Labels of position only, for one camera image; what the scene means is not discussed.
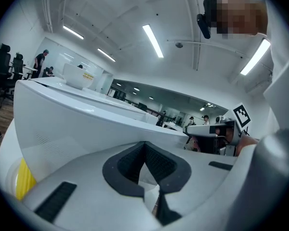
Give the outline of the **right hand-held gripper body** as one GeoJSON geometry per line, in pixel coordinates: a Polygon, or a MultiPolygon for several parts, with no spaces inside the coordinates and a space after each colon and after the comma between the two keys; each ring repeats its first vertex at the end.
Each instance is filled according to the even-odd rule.
{"type": "Polygon", "coordinates": [[[243,103],[235,105],[224,115],[219,115],[215,123],[210,125],[213,132],[213,153],[224,156],[237,156],[237,146],[242,135],[248,135],[251,117],[243,103]]]}

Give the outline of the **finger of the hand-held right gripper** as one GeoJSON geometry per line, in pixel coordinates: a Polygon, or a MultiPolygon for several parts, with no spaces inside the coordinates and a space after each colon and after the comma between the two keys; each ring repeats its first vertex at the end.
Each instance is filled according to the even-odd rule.
{"type": "Polygon", "coordinates": [[[190,125],[186,128],[186,134],[196,137],[216,137],[215,126],[210,125],[190,125]]]}

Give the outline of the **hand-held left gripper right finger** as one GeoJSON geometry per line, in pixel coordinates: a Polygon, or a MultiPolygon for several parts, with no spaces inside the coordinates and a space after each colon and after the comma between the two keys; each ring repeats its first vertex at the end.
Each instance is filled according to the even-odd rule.
{"type": "Polygon", "coordinates": [[[237,158],[159,148],[145,142],[145,165],[158,180],[157,230],[224,231],[229,200],[222,188],[237,158]]]}

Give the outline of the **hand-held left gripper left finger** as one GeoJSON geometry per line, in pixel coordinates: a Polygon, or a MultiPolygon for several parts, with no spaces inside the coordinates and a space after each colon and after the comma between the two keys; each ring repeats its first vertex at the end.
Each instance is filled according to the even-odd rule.
{"type": "Polygon", "coordinates": [[[53,220],[53,225],[67,231],[156,231],[162,226],[145,206],[142,198],[119,194],[103,177],[108,158],[132,147],[116,146],[80,156],[37,183],[22,200],[36,211],[62,183],[76,188],[53,220]]]}

